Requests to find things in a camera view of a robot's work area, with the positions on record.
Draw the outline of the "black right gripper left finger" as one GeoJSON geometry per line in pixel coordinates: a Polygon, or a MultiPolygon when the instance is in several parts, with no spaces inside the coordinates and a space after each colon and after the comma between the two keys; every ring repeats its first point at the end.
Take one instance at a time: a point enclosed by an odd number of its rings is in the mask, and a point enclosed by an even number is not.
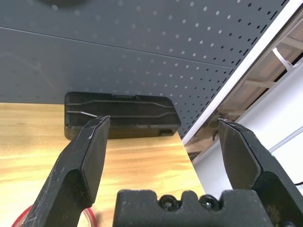
{"type": "Polygon", "coordinates": [[[109,116],[88,121],[59,154],[25,227],[75,227],[96,200],[105,163],[109,116]]]}

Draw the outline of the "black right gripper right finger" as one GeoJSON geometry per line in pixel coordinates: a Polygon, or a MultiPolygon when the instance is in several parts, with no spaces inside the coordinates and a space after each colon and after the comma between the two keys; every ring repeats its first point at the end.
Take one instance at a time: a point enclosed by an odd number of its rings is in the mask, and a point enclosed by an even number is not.
{"type": "Polygon", "coordinates": [[[277,159],[253,131],[219,119],[218,134],[225,171],[233,189],[255,192],[274,227],[303,225],[303,196],[277,159]]]}

